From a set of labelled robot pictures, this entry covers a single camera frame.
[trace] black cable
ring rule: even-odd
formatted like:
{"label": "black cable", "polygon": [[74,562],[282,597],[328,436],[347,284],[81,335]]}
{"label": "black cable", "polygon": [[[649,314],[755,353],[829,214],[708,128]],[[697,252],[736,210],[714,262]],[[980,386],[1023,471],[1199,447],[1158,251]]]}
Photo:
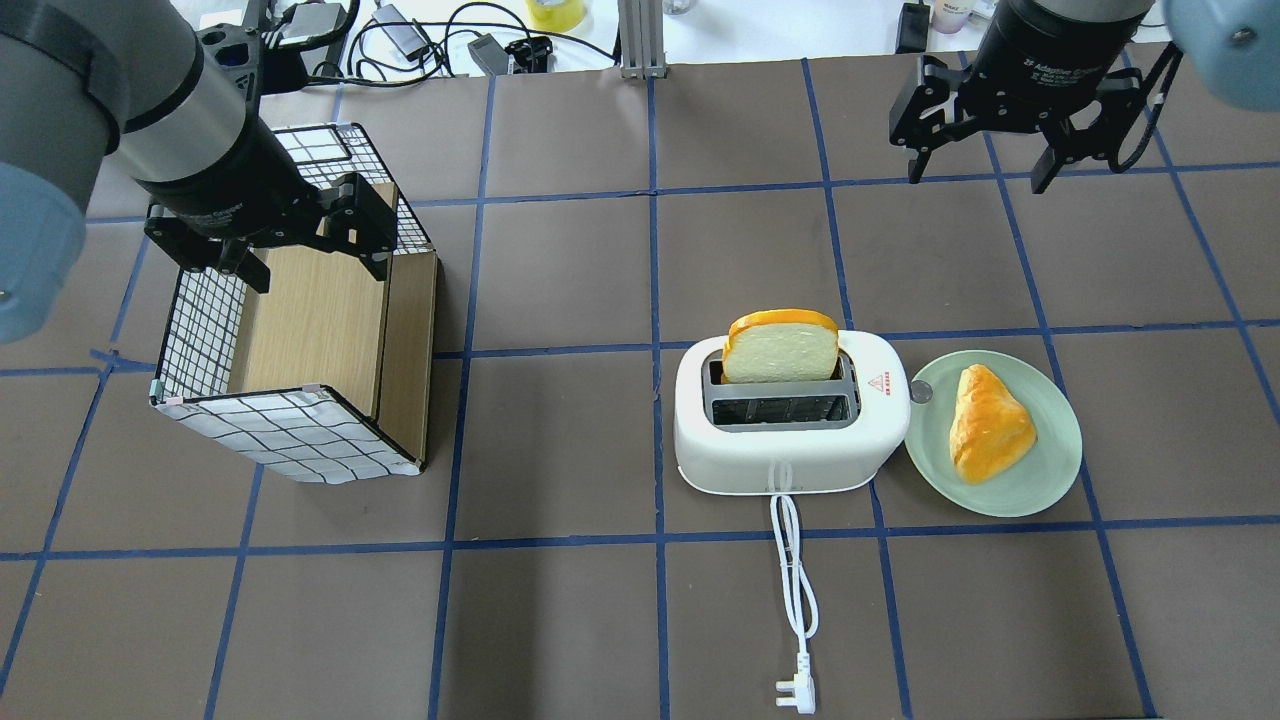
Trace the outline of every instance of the black cable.
{"label": "black cable", "polygon": [[[520,24],[518,26],[513,26],[513,24],[509,24],[509,23],[483,23],[483,22],[463,22],[463,23],[460,23],[460,22],[457,22],[457,15],[462,10],[465,10],[467,8],[471,8],[471,6],[490,6],[490,8],[497,8],[499,10],[506,12],[507,14],[512,15]],[[416,28],[417,32],[422,35],[422,38],[426,41],[426,45],[428,45],[428,53],[425,53],[421,56],[421,59],[419,60],[419,63],[416,65],[406,68],[406,67],[401,67],[401,65],[394,65],[394,64],[390,64],[390,63],[385,63],[383,60],[376,60],[374,58],[369,58],[367,55],[365,55],[364,40],[365,40],[365,35],[367,32],[374,31],[374,29],[388,28],[388,27],[410,27],[410,26],[412,26],[413,28]],[[453,26],[467,26],[467,27],[460,27],[458,29],[452,29]],[[444,37],[442,38],[442,41],[440,42],[433,41],[431,37],[430,37],[430,35],[429,35],[429,32],[426,31],[426,27],[444,27],[445,28],[445,33],[444,33]],[[448,41],[452,37],[456,37],[456,36],[463,35],[463,33],[470,33],[470,35],[472,35],[475,37],[483,37],[480,32],[477,32],[476,29],[472,29],[472,28],[476,28],[476,27],[494,27],[494,28],[520,31],[520,32],[525,33],[526,38],[529,38],[529,40],[532,38],[532,32],[530,31],[529,26],[525,24],[524,19],[520,18],[520,15],[512,13],[511,10],[508,10],[507,8],[503,8],[502,5],[495,5],[493,3],[484,3],[484,1],[466,3],[466,4],[461,5],[460,8],[457,8],[453,12],[453,14],[449,17],[449,19],[447,22],[443,22],[443,23],[442,22],[421,22],[421,20],[397,20],[397,22],[369,20],[367,23],[365,23],[364,27],[361,27],[356,32],[355,36],[352,36],[351,42],[349,42],[349,45],[347,47],[347,59],[346,59],[347,72],[342,73],[340,68],[335,63],[321,63],[320,65],[316,65],[316,68],[314,70],[315,74],[312,74],[308,78],[308,85],[357,85],[357,86],[364,86],[364,87],[404,87],[404,86],[416,85],[419,82],[422,82],[422,81],[425,81],[425,79],[428,79],[428,78],[430,78],[430,77],[433,77],[433,76],[435,76],[436,73],[440,73],[440,72],[447,73],[449,77],[456,77],[453,74],[453,69],[452,69],[452,67],[449,64]],[[593,45],[591,42],[586,41],[586,40],[582,40],[580,37],[573,37],[571,35],[563,35],[563,33],[558,33],[558,32],[540,32],[539,35],[547,35],[547,36],[550,36],[550,37],[558,37],[561,40],[567,40],[570,42],[576,42],[579,45],[582,45],[582,46],[585,46],[585,47],[588,47],[588,49],[598,53],[599,55],[602,55],[604,58],[608,58],[614,65],[617,65],[621,61],[621,58],[620,58],[621,54],[618,53],[618,50],[621,50],[621,37],[618,37],[618,42],[616,45],[614,53],[611,54],[611,53],[603,50],[602,47],[599,47],[596,45]],[[361,58],[358,60],[355,58],[357,50],[360,51],[360,55],[361,55]],[[433,58],[435,59],[435,65],[431,67],[430,69],[426,69],[426,63],[430,59],[433,59]],[[338,77],[320,77],[319,76],[319,68],[321,65],[324,65],[324,64],[332,64],[332,65],[334,65],[335,69],[338,70]],[[362,68],[366,64],[374,67],[374,69],[378,70],[379,79],[371,79],[371,78],[364,77]],[[389,79],[387,79],[387,73],[383,72],[384,69],[394,70],[394,72],[398,72],[398,73],[408,73],[408,72],[417,70],[421,74],[416,76],[416,77],[412,77],[412,78],[407,78],[404,81],[389,81]]]}
{"label": "black cable", "polygon": [[[1164,81],[1160,83],[1160,94],[1156,96],[1156,104],[1151,109],[1151,118],[1147,119],[1147,128],[1142,132],[1142,138],[1138,141],[1138,146],[1133,152],[1125,158],[1124,161],[1119,161],[1116,158],[1110,158],[1107,160],[1107,167],[1112,173],[1123,173],[1132,168],[1134,163],[1142,158],[1142,154],[1147,151],[1147,143],[1151,142],[1152,136],[1156,135],[1156,122],[1160,120],[1160,114],[1165,110],[1165,100],[1169,95],[1169,88],[1174,85],[1174,76],[1178,74],[1178,65],[1183,61],[1183,51],[1170,42],[1165,46],[1164,53],[1151,67],[1151,72],[1147,78],[1142,82],[1142,96],[1146,99],[1151,95],[1151,90],[1156,86],[1156,81],[1164,74]],[[1169,67],[1167,73],[1165,72],[1165,65]]]}
{"label": "black cable", "polygon": [[335,73],[335,77],[342,77],[342,65],[339,65],[338,63],[334,63],[333,60],[320,60],[319,63],[316,63],[316,67],[311,68],[311,74],[312,76],[319,76],[320,70],[325,65],[333,65],[333,72]]}
{"label": "black cable", "polygon": [[[457,20],[458,15],[462,14],[462,10],[466,10],[467,8],[493,8],[495,10],[502,10],[503,13],[507,13],[512,18],[516,18],[516,22],[520,23],[520,27],[525,31],[525,40],[529,41],[530,46],[532,46],[532,44],[534,44],[534,36],[532,36],[532,33],[529,32],[529,26],[525,24],[525,19],[524,18],[521,18],[520,15],[517,15],[516,13],[513,13],[508,8],[503,8],[502,5],[499,5],[497,3],[488,3],[485,0],[477,0],[477,1],[472,1],[472,3],[463,3],[463,4],[458,5],[453,10],[453,13],[449,15],[449,19],[444,22],[444,36],[445,37],[448,37],[449,31],[453,29],[453,22]],[[448,47],[444,49],[444,72],[449,73],[449,77],[457,77],[457,76],[453,74],[453,64],[449,63],[449,49]]]}
{"label": "black cable", "polygon": [[[421,20],[404,20],[404,22],[393,22],[393,23],[379,23],[378,26],[374,26],[374,27],[396,27],[396,26],[440,27],[440,26],[444,26],[444,24],[445,23],[429,23],[429,22],[421,22]],[[513,26],[513,24],[508,24],[508,23],[457,23],[456,22],[453,24],[456,24],[456,26],[466,26],[468,28],[470,27],[497,27],[497,28],[503,28],[503,29],[517,29],[517,31],[521,31],[521,32],[524,32],[526,29],[524,27]],[[594,50],[595,53],[598,53],[603,58],[608,58],[609,60],[614,59],[613,55],[608,50],[604,50],[599,45],[594,45],[590,41],[582,40],[581,37],[573,37],[572,35],[563,35],[563,33],[559,33],[559,32],[549,32],[549,31],[538,31],[538,35],[545,35],[545,36],[549,36],[549,37],[558,37],[561,40],[568,40],[570,42],[576,42],[579,45],[589,47],[590,50]]]}
{"label": "black cable", "polygon": [[[387,26],[387,24],[392,24],[392,23],[370,23],[369,26],[366,26],[365,29],[375,29],[378,27],[383,27],[383,26]],[[476,36],[480,35],[479,32],[476,32],[474,29],[457,29],[452,35],[463,35],[463,33],[472,33],[472,35],[476,35]],[[353,40],[352,41],[352,49],[351,49],[351,51],[348,51],[348,56],[347,56],[348,63],[352,59],[351,55],[352,55],[352,51],[356,49],[356,46],[357,46],[357,42]],[[315,76],[312,76],[312,77],[308,78],[308,83],[307,85],[356,85],[356,86],[360,86],[360,87],[408,87],[408,86],[412,86],[412,85],[417,85],[417,83],[424,82],[426,79],[430,79],[436,73],[439,73],[442,69],[444,69],[443,68],[443,63],[440,61],[440,53],[439,53],[439,49],[442,47],[442,45],[436,44],[436,42],[430,42],[429,41],[429,46],[430,46],[430,51],[426,53],[426,54],[424,54],[422,58],[419,60],[417,65],[415,65],[412,68],[404,68],[404,67],[401,67],[401,65],[393,65],[390,63],[383,63],[380,60],[374,60],[372,58],[361,58],[360,60],[356,61],[355,67],[357,68],[357,72],[356,72],[355,77],[352,77],[351,73],[348,73],[346,76],[339,76],[339,77],[315,77]],[[436,58],[436,63],[430,69],[426,69],[428,59],[433,58],[433,56]],[[378,69],[378,74],[381,76],[383,79],[369,79],[369,78],[362,77],[362,74],[358,73],[358,68],[362,67],[362,63],[369,63],[369,64],[374,65],[374,68]],[[402,73],[403,72],[413,72],[413,70],[422,70],[422,73],[419,74],[419,76],[415,76],[412,78],[403,79],[403,81],[389,81],[389,79],[385,79],[387,76],[385,76],[385,73],[383,73],[381,68],[387,68],[387,69],[392,69],[392,70],[402,72]]]}

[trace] grid line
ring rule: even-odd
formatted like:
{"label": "grid line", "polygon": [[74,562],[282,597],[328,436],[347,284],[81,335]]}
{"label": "grid line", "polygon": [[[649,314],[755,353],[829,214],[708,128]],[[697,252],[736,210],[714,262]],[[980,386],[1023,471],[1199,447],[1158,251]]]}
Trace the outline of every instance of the grid line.
{"label": "grid line", "polygon": [[[1207,515],[1185,518],[1129,518],[1103,520],[1107,530],[1165,530],[1181,528],[1247,528],[1260,525],[1280,525],[1280,515]],[[992,523],[961,525],[886,525],[883,528],[805,528],[804,539],[876,539],[893,538],[937,538],[951,536],[1000,536],[1030,533],[1076,533],[1093,532],[1092,520],[1033,521],[1033,523]],[[755,542],[772,541],[771,530],[687,530],[663,533],[666,544],[695,544],[707,542]],[[539,536],[520,538],[457,539],[454,552],[484,552],[490,550],[521,550],[535,547],[596,547],[654,544],[655,533],[593,534],[593,536]],[[436,552],[444,550],[444,541],[399,541],[372,543],[321,543],[321,544],[250,544],[244,548],[247,557],[285,557],[294,555],[372,555],[384,552]],[[109,548],[109,550],[52,550],[0,552],[0,562],[31,562],[44,555],[49,562],[67,560],[109,561],[109,560],[156,560],[193,557],[236,557],[239,547],[161,547],[161,548]]]}
{"label": "grid line", "polygon": [[[1129,51],[1124,51],[1124,65],[1132,68],[1133,63],[1129,58]],[[1143,108],[1144,115],[1149,119],[1151,110]],[[1271,416],[1275,418],[1276,423],[1280,424],[1280,402],[1276,401],[1276,393],[1271,387],[1271,382],[1267,378],[1267,372],[1262,366],[1262,359],[1258,356],[1258,348],[1253,345],[1253,337],[1249,336],[1248,328],[1245,328],[1244,318],[1240,315],[1240,306],[1235,302],[1235,296],[1231,293],[1231,288],[1226,283],[1226,275],[1222,273],[1221,265],[1217,263],[1217,258],[1213,255],[1213,247],[1208,241],[1208,236],[1204,233],[1204,227],[1201,225],[1199,218],[1196,215],[1196,209],[1192,208],[1190,197],[1187,195],[1187,188],[1183,187],[1183,179],[1180,173],[1183,172],[1174,164],[1172,155],[1169,152],[1169,146],[1165,145],[1165,137],[1156,129],[1153,133],[1153,140],[1156,141],[1156,147],[1160,150],[1160,156],[1164,160],[1164,169],[1169,173],[1169,178],[1174,183],[1174,192],[1178,193],[1178,200],[1183,205],[1183,210],[1187,213],[1187,220],[1192,225],[1192,231],[1196,233],[1196,241],[1199,243],[1201,251],[1204,254],[1204,260],[1208,263],[1210,270],[1213,273],[1213,281],[1217,283],[1219,290],[1222,292],[1222,300],[1226,302],[1228,311],[1231,313],[1231,319],[1234,320],[1234,327],[1238,333],[1240,333],[1240,341],[1244,342],[1244,351],[1249,356],[1249,363],[1253,365],[1253,372],[1258,375],[1258,383],[1262,386],[1262,395],[1271,407]],[[1280,163],[1251,163],[1254,168],[1268,168],[1277,167]]]}
{"label": "grid line", "polygon": [[[1256,163],[1213,163],[1213,164],[1194,164],[1194,165],[1178,165],[1172,167],[1142,167],[1130,168],[1126,170],[1129,174],[1167,174],[1167,173],[1210,173],[1210,172],[1233,172],[1233,170],[1257,170],[1257,169],[1275,169],[1280,168],[1280,161],[1256,161]],[[1110,176],[1111,172],[1105,168],[1080,168],[1080,169],[1064,169],[1057,174],[1057,177],[1070,178],[1070,177],[1092,177],[1092,176]],[[1004,173],[1005,179],[1028,179],[1030,178],[1029,172],[1012,172]],[[947,182],[979,182],[979,181],[993,181],[996,176],[992,173],[963,173],[963,174],[950,174],[950,176],[925,176],[920,178],[922,183],[947,183]],[[470,206],[470,205],[511,205],[518,202],[558,202],[562,200],[608,200],[618,197],[641,197],[648,195],[714,195],[726,192],[768,192],[774,190],[817,190],[823,187],[822,179],[814,181],[801,181],[801,182],[780,182],[780,183],[758,183],[758,184],[718,184],[718,186],[687,186],[687,187],[658,187],[658,188],[635,188],[635,190],[617,190],[617,191],[600,191],[600,192],[566,192],[566,193],[553,193],[553,195],[509,195],[509,196],[493,196],[493,197],[445,197],[445,199],[429,199],[429,200],[406,200],[404,202],[410,208],[454,208],[454,206]],[[905,176],[902,177],[882,177],[882,178],[838,178],[832,179],[832,187],[856,187],[856,186],[874,186],[874,184],[909,184]],[[118,218],[90,218],[86,224],[101,225],[101,224],[114,224],[114,223],[141,223],[146,218],[131,215],[131,217],[118,217]]]}
{"label": "grid line", "polygon": [[671,720],[671,638],[667,625],[667,501],[663,482],[662,413],[662,283],[658,234],[658,105],[654,78],[645,78],[645,113],[649,140],[649,340],[653,363],[653,505],[654,594],[658,619],[658,717]]}
{"label": "grid line", "polygon": [[[1244,320],[1245,327],[1268,328],[1280,325],[1280,319],[1267,318]],[[1234,320],[1204,320],[1197,323],[1148,323],[1144,325],[1059,325],[1050,327],[1050,332],[1056,336],[1071,334],[1120,334],[1120,333],[1146,333],[1146,332],[1185,332],[1185,331],[1212,331],[1235,328]],[[906,331],[906,332],[881,332],[877,333],[888,341],[911,340],[963,340],[982,337],[1039,337],[1039,328],[969,328],[959,331]],[[662,350],[689,350],[698,341],[692,340],[667,340],[659,345]],[[591,355],[611,352],[646,352],[648,343],[620,343],[620,345],[562,345],[547,347],[509,347],[499,350],[475,350],[471,357],[527,357],[543,355]],[[461,351],[442,351],[434,354],[435,360],[461,360]]]}
{"label": "grid line", "polygon": [[115,345],[120,340],[120,332],[124,329],[124,316],[129,311],[129,301],[133,300],[133,290],[138,286],[138,275],[142,274],[142,261],[147,256],[147,245],[151,241],[147,240],[145,234],[138,233],[141,241],[138,242],[138,254],[133,259],[133,270],[129,272],[129,283],[124,286],[124,296],[120,299],[120,311],[115,315],[115,325],[111,327],[111,345]]}
{"label": "grid line", "polygon": [[902,624],[897,614],[897,589],[893,587],[893,561],[888,552],[888,533],[884,528],[884,509],[876,492],[876,479],[867,484],[872,496],[872,518],[876,520],[876,544],[881,560],[881,584],[884,587],[884,615],[888,621],[888,639],[893,648],[893,674],[897,676],[897,700],[902,717],[913,720],[911,683],[906,674],[906,652],[902,648]]}
{"label": "grid line", "polygon": [[214,719],[218,707],[218,692],[223,684],[223,667],[227,662],[227,646],[232,638],[232,625],[236,621],[236,606],[239,602],[241,580],[244,578],[244,559],[248,551],[248,538],[253,532],[253,515],[257,512],[257,493],[262,487],[262,465],[253,469],[253,483],[250,486],[248,502],[244,505],[244,524],[241,527],[241,542],[236,550],[236,570],[232,573],[232,587],[227,593],[227,612],[223,615],[223,630],[218,637],[218,653],[214,656],[214,671],[209,678],[209,697],[205,701],[205,720]]}
{"label": "grid line", "polygon": [[[493,138],[493,99],[498,82],[489,77],[485,97],[484,141],[480,146],[480,181],[476,196],[484,199],[489,183],[489,147]],[[467,292],[467,322],[462,341],[462,370],[458,382],[458,411],[453,427],[453,466],[449,471],[449,505],[444,520],[444,544],[440,557],[440,592],[435,607],[435,644],[431,650],[431,678],[428,689],[428,720],[439,717],[440,678],[444,665],[444,633],[449,614],[449,583],[453,570],[453,536],[458,524],[458,488],[462,475],[462,442],[466,436],[467,395],[471,382],[471,348],[475,343],[476,299],[480,286],[480,246],[484,236],[484,202],[476,204],[475,236],[471,246],[471,287]]]}
{"label": "grid line", "polygon": [[154,373],[156,370],[152,363],[141,363],[138,360],[129,360],[120,355],[118,350],[110,350],[102,352],[101,350],[90,350],[90,357],[95,360],[101,360],[102,363],[111,364],[111,373]]}
{"label": "grid line", "polygon": [[[966,63],[964,53],[960,54],[960,61]],[[1032,296],[1036,322],[1039,325],[1044,343],[1044,352],[1048,355],[1048,364],[1053,373],[1053,380],[1057,387],[1061,388],[1062,393],[1068,395],[1066,382],[1062,377],[1062,368],[1057,359],[1057,348],[1053,346],[1053,332],[1044,315],[1044,305],[1041,300],[1039,290],[1036,283],[1036,274],[1032,269],[1030,259],[1027,255],[1027,245],[1023,242],[1021,229],[1018,224],[1018,215],[1014,211],[1014,205],[1009,196],[1007,182],[1001,172],[1000,156],[996,154],[996,146],[992,142],[989,133],[983,133],[983,142],[987,146],[987,155],[991,159],[991,167],[996,173],[996,187],[1000,190],[1000,200],[1009,220],[1009,231],[1012,236],[1014,246],[1018,250],[1018,260],[1021,264],[1023,274],[1027,278],[1027,290]],[[1111,555],[1111,543],[1107,539],[1106,527],[1102,524],[1102,510],[1098,506],[1098,498],[1093,492],[1093,480],[1089,475],[1088,462],[1083,459],[1080,460],[1080,486],[1084,489],[1084,497],[1088,501],[1094,537],[1098,541],[1098,551],[1102,556],[1102,565],[1106,570],[1107,583],[1111,587],[1111,598],[1116,607],[1120,633],[1124,638],[1125,650],[1129,653],[1129,665],[1137,684],[1138,697],[1142,700],[1143,714],[1148,717],[1153,717],[1156,715],[1156,710],[1155,702],[1151,697],[1151,687],[1147,683],[1147,675],[1143,670],[1142,655],[1138,651],[1138,641],[1134,637],[1133,626],[1129,623],[1129,610],[1124,600],[1124,589],[1120,587],[1120,577],[1115,566],[1115,559]]]}
{"label": "grid line", "polygon": [[845,254],[840,246],[840,224],[836,222],[836,197],[831,190],[831,164],[827,161],[827,140],[822,135],[822,114],[818,113],[818,94],[813,88],[809,59],[800,60],[804,70],[804,88],[809,96],[809,114],[813,115],[813,135],[818,141],[818,164],[822,167],[822,195],[827,202],[827,229],[831,232],[831,252],[836,261],[836,284],[840,287],[840,309],[845,313],[845,329],[854,329],[854,313],[849,306],[849,279],[845,277]]}
{"label": "grid line", "polygon": [[101,368],[10,368],[0,369],[0,378],[41,378],[47,375],[96,375]]}
{"label": "grid line", "polygon": [[31,606],[36,598],[36,591],[40,588],[40,578],[45,573],[45,566],[49,564],[49,552],[54,547],[54,536],[58,534],[58,523],[61,520],[63,509],[67,506],[67,496],[70,495],[72,480],[76,478],[76,469],[79,465],[81,452],[84,451],[84,441],[88,438],[88,430],[93,425],[93,416],[97,414],[99,405],[102,401],[102,392],[106,389],[106,380],[111,377],[111,363],[108,363],[105,368],[99,373],[97,387],[93,389],[93,400],[90,401],[88,411],[84,413],[84,423],[81,425],[79,436],[76,438],[76,446],[72,450],[72,456],[67,461],[67,473],[63,475],[63,483],[58,488],[58,501],[54,503],[52,516],[49,519],[49,525],[45,528],[45,541],[41,544],[40,553],[36,556],[36,566],[31,571],[31,580],[27,583],[27,594],[22,600],[22,609],[18,611],[18,620],[14,623],[13,635],[9,638],[9,647],[5,651],[4,665],[0,665],[0,697],[4,697],[5,685],[9,683],[9,674],[13,671],[13,661],[18,655],[18,646],[22,643],[22,633],[27,628],[27,619],[31,616]]}
{"label": "grid line", "polygon": [[338,88],[333,94],[333,111],[329,114],[329,122],[338,124],[338,117],[342,113],[342,91],[346,86],[338,83]]}

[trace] bread slice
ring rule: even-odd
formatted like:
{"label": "bread slice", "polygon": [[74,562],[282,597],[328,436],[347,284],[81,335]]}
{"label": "bread slice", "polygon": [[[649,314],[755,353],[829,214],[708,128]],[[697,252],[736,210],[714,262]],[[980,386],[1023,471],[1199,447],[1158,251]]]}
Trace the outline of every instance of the bread slice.
{"label": "bread slice", "polygon": [[724,382],[826,380],[836,369],[838,325],[814,310],[763,310],[737,319],[724,341]]}
{"label": "bread slice", "polygon": [[951,423],[951,462],[966,483],[978,484],[1012,468],[1036,445],[1036,424],[986,365],[960,373],[956,418]]}

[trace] wooden box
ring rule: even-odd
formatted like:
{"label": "wooden box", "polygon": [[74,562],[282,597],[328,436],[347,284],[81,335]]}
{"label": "wooden box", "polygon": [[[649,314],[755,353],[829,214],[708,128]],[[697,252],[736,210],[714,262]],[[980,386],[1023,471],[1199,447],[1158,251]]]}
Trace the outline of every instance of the wooden box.
{"label": "wooden box", "polygon": [[262,254],[266,295],[211,270],[180,273],[151,402],[297,480],[417,474],[426,457],[435,250],[358,126],[278,135],[314,183],[358,169],[394,199],[399,246],[389,279],[375,281],[353,258],[305,247]]}

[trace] plate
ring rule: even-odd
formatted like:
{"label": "plate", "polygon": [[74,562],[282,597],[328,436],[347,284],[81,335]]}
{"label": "plate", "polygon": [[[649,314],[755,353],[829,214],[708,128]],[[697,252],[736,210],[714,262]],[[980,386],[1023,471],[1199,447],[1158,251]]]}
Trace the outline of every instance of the plate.
{"label": "plate", "polygon": [[[980,483],[969,484],[951,464],[951,420],[955,419],[960,373],[980,363],[1032,414],[1036,445],[1012,468]],[[933,397],[911,405],[906,451],[924,479],[951,502],[995,518],[1021,518],[1053,505],[1075,484],[1083,442],[1071,404],[1039,370],[1009,355],[988,350],[961,350],[943,355],[915,375],[933,387]]]}

